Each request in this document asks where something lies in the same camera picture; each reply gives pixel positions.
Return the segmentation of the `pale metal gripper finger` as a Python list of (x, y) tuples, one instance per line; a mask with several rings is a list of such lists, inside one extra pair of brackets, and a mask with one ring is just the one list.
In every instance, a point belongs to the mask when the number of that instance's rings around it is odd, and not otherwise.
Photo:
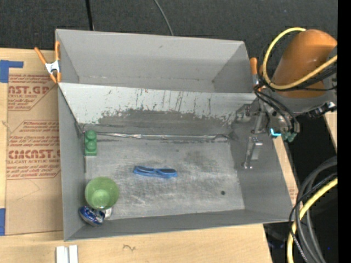
[(256, 161), (259, 158), (260, 151), (263, 147), (263, 141), (257, 136), (250, 136), (247, 140), (245, 158), (242, 163), (244, 169), (252, 169), (252, 161)]
[(235, 112), (235, 123), (247, 123), (252, 119), (251, 116), (252, 106), (250, 104), (242, 105), (238, 110)]

